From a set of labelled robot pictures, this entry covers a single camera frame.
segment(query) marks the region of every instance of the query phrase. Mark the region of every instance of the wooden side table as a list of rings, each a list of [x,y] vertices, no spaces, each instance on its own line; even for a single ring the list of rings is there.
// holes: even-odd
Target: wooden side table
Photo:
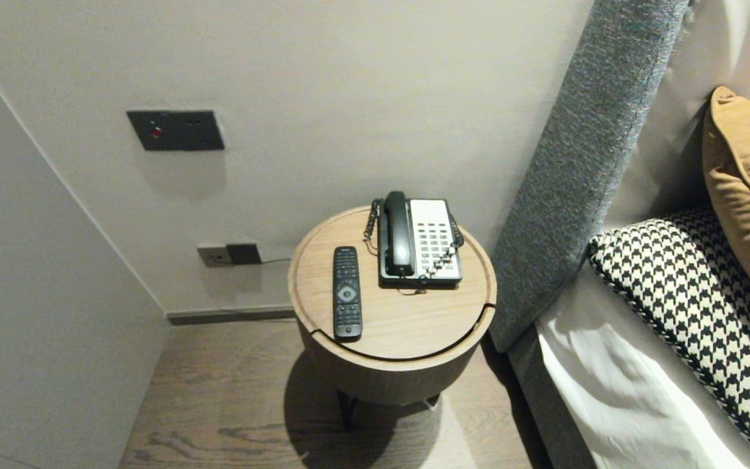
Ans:
[[[368,213],[369,207],[353,208],[316,226],[294,252],[288,293],[306,355],[324,379],[369,403],[416,403],[462,374],[493,319],[497,280],[482,246],[462,229],[464,279],[456,290],[407,296],[411,291],[379,288],[378,258],[363,241]],[[363,312],[357,342],[333,339],[331,262],[337,246],[357,248]]]

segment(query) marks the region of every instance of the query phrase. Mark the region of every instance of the landline telephone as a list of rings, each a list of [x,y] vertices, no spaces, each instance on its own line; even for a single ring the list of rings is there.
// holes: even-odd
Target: landline telephone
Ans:
[[[376,221],[381,288],[455,288],[461,282],[458,249],[464,238],[446,200],[407,199],[398,191],[373,200],[366,243]]]

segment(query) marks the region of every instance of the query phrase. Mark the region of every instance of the houndstooth pillow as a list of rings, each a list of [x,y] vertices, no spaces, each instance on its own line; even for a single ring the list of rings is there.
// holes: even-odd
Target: houndstooth pillow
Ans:
[[[599,234],[589,261],[750,442],[750,279],[714,211],[694,208]]]

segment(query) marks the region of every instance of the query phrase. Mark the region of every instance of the wooden floor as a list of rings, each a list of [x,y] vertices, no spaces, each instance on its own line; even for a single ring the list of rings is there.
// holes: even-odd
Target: wooden floor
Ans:
[[[345,431],[294,320],[178,326],[121,467],[550,467],[522,402],[486,337],[434,409],[358,403]]]

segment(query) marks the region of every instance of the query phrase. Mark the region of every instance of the remote control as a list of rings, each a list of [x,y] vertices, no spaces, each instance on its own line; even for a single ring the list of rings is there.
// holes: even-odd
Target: remote control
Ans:
[[[334,249],[334,336],[340,341],[357,341],[363,331],[361,284],[357,273],[357,249]]]

